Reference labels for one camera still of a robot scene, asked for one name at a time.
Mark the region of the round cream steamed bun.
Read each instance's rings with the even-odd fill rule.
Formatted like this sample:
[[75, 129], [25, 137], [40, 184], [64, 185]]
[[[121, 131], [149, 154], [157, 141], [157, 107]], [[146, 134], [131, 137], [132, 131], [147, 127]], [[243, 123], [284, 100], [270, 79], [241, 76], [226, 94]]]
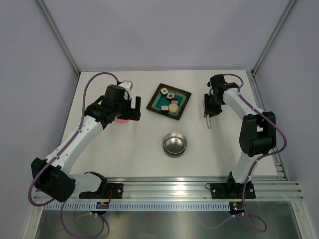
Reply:
[[171, 103], [169, 104], [168, 109], [170, 113], [177, 113], [179, 106], [176, 103]]

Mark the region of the round steel lunch box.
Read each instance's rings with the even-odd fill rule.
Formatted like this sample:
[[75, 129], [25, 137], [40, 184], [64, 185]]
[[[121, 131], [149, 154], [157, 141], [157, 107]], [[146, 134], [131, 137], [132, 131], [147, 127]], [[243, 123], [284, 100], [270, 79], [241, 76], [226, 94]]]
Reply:
[[163, 138], [162, 148], [167, 156], [180, 157], [187, 149], [187, 139], [179, 132], [170, 132]]

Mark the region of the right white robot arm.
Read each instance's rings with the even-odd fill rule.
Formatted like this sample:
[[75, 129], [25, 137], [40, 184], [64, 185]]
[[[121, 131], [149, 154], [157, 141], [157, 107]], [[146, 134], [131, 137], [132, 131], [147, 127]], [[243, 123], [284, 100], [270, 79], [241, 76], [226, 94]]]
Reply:
[[214, 75], [208, 82], [210, 92], [204, 95], [204, 118], [208, 128], [211, 118], [222, 113], [222, 106], [229, 106], [241, 120], [239, 145], [242, 150], [236, 167], [224, 183], [208, 183], [212, 199], [254, 199], [252, 174], [261, 156], [268, 156], [276, 147], [276, 117], [253, 107], [242, 97], [242, 84], [228, 83], [224, 74]]

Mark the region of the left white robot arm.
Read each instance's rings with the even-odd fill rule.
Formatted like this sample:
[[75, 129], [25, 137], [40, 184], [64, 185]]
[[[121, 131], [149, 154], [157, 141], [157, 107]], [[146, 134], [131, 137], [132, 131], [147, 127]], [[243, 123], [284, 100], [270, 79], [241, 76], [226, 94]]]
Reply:
[[136, 97], [135, 107], [132, 108], [132, 88], [131, 81], [123, 81], [118, 86], [109, 85], [105, 94], [86, 108], [78, 127], [60, 146], [45, 159], [33, 160], [31, 187], [62, 203], [74, 193], [84, 199], [107, 198], [106, 177], [96, 172], [71, 175], [70, 171], [89, 143], [116, 118], [140, 120], [141, 97]]

